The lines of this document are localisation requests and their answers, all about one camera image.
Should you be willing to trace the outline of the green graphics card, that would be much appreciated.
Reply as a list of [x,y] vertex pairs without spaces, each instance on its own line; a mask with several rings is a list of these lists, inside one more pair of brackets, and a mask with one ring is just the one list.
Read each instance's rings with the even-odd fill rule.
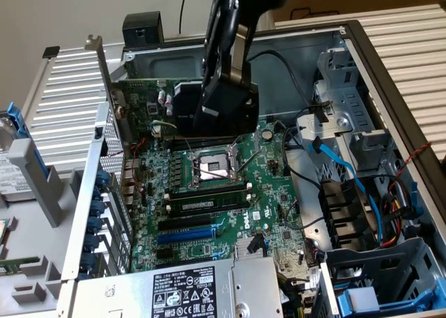
[[102,38],[90,35],[85,49],[95,50],[98,55],[110,106],[126,142],[149,135],[171,139],[221,139],[256,130],[259,114],[233,123],[197,123],[195,114],[202,95],[200,79],[124,79],[113,83],[105,65]]

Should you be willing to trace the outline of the black RAM slot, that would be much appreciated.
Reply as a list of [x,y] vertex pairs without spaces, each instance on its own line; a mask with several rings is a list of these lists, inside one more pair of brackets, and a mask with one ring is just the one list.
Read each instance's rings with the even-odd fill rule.
[[247,190],[225,190],[225,191],[194,191],[194,192],[182,192],[178,194],[170,194],[169,201],[174,201],[177,199],[191,199],[198,197],[210,197],[210,196],[220,196],[220,195],[228,195],[234,193],[242,193],[247,194]]
[[175,139],[170,141],[170,145],[172,146],[180,146],[188,144],[192,148],[198,148],[198,147],[206,147],[206,146],[215,146],[215,145],[222,145],[222,144],[232,144],[236,140],[236,137],[224,137],[221,139]]
[[226,185],[222,187],[212,187],[212,188],[206,188],[206,189],[199,189],[199,190],[191,190],[191,191],[185,191],[185,192],[166,192],[165,194],[168,195],[171,199],[179,199],[179,198],[186,198],[186,197],[196,197],[201,195],[211,195],[211,194],[221,194],[221,193],[228,193],[228,192],[239,192],[239,191],[252,191],[252,184],[247,183],[245,185]]

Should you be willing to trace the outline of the CPU socket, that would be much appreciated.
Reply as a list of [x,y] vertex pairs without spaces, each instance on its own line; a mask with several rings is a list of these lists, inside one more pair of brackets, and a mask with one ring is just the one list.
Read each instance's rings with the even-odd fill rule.
[[[228,146],[218,146],[207,149],[195,149],[187,153],[186,179],[187,187],[196,190],[238,185],[243,182],[243,175],[234,174],[231,171],[231,163],[228,156]],[[229,174],[229,179],[213,179],[202,181],[199,177],[199,167],[209,167],[211,170],[225,169]]]

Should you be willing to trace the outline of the black box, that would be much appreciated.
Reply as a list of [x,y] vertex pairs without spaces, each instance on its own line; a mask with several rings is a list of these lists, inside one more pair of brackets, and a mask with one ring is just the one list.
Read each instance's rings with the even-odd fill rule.
[[164,43],[160,11],[133,13],[125,16],[122,25],[125,47],[146,48]]

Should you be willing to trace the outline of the green motherboard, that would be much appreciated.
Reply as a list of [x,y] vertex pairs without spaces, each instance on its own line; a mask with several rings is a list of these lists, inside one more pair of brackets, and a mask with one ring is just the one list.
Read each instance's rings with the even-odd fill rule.
[[[261,132],[269,129],[274,137],[264,142]],[[249,207],[209,213],[172,214],[166,192],[196,190],[187,187],[187,146],[172,146],[177,137],[144,137],[132,143],[131,158],[125,165],[126,202],[134,225],[134,240],[130,260],[133,272],[197,264],[200,262],[234,259],[234,245],[238,239],[261,234],[272,259],[279,287],[286,294],[311,296],[318,284],[317,249],[311,246],[305,232],[313,220],[305,220],[300,211],[289,161],[285,151],[294,141],[280,123],[261,121],[259,134],[261,151],[241,172],[243,182],[251,183],[251,192],[244,194]],[[172,218],[209,215],[215,236],[195,241],[166,245],[157,244],[157,236],[189,229],[160,232],[157,223]],[[159,248],[175,250],[173,261],[156,259]]]

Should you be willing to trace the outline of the labelled green RAM stick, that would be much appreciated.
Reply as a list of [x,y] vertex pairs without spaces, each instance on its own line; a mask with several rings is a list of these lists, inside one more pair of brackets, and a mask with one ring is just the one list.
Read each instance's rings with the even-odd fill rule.
[[244,194],[236,193],[175,199],[166,205],[170,206],[172,214],[199,214],[244,209],[249,207],[249,202]]

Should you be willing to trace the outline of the metal disk bay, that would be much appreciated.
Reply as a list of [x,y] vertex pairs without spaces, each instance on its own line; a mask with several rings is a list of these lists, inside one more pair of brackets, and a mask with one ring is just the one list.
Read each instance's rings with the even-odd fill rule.
[[384,172],[393,141],[351,53],[346,48],[321,52],[317,68],[321,79],[314,97],[330,104],[325,114],[338,129],[337,153],[360,175]]

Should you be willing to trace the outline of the silver finned heatsink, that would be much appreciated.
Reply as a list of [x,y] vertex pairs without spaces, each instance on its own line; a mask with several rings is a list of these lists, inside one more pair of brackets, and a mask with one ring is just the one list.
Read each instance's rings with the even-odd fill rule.
[[249,238],[240,238],[234,245],[234,259],[241,261],[243,259],[267,257],[267,248],[265,239],[261,234]]

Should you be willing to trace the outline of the black fan shroud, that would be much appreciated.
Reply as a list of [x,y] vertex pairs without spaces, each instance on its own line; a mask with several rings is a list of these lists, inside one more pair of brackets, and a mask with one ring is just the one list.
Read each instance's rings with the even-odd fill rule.
[[378,247],[376,215],[353,179],[322,181],[318,198],[334,249],[362,252]]

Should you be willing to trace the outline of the blue disk carrier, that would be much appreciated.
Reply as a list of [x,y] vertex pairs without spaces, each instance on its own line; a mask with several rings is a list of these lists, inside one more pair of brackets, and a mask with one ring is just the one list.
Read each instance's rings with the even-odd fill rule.
[[13,122],[13,125],[16,128],[18,137],[20,139],[30,139],[32,141],[34,157],[37,160],[38,165],[39,165],[40,169],[42,170],[45,178],[47,178],[49,176],[48,169],[47,169],[36,145],[34,144],[33,138],[31,136],[31,133],[29,132],[29,129],[26,125],[26,122],[24,120],[21,110],[14,105],[14,102],[11,102],[9,104],[6,112],[8,114],[8,118]]

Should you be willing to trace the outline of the blue plastic tab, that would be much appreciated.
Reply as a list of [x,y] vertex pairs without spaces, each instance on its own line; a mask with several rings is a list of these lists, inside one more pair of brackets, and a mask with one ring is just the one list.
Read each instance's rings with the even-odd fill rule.
[[409,206],[408,219],[415,220],[416,218],[423,215],[423,213],[424,213],[423,208],[418,205],[417,182],[413,181],[410,184],[410,206]]

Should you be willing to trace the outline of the grey power supply unit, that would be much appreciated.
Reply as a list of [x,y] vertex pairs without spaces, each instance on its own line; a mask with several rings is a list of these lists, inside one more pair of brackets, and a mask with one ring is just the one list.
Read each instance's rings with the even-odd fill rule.
[[223,259],[83,280],[72,318],[282,318],[271,258]]

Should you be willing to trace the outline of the grey plastic drive cage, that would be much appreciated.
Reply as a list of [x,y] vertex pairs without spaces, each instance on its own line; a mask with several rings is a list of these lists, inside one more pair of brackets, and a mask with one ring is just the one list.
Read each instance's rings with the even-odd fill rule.
[[[336,249],[325,254],[311,310],[311,318],[341,318],[337,298],[347,289],[373,287],[379,304],[414,299],[440,284],[444,274],[422,238],[391,248],[356,252]],[[389,317],[446,316],[446,308]]]

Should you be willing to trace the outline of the grey parts rack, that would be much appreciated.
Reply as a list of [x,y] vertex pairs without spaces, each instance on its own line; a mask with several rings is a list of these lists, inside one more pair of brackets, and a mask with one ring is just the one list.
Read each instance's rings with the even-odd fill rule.
[[0,219],[9,219],[0,245],[0,260],[40,258],[23,264],[21,273],[0,276],[0,317],[55,310],[61,289],[61,274],[72,229],[83,171],[61,174],[47,167],[45,178],[36,159],[31,158],[30,139],[15,139],[7,158],[18,166],[34,199],[0,205]]

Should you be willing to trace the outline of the silver disk bay bracket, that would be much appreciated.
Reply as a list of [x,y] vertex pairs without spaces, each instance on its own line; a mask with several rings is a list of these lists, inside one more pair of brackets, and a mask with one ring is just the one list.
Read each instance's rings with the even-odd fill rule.
[[316,137],[327,139],[334,137],[337,128],[334,119],[321,123],[314,114],[307,114],[297,119],[298,135],[306,151]]

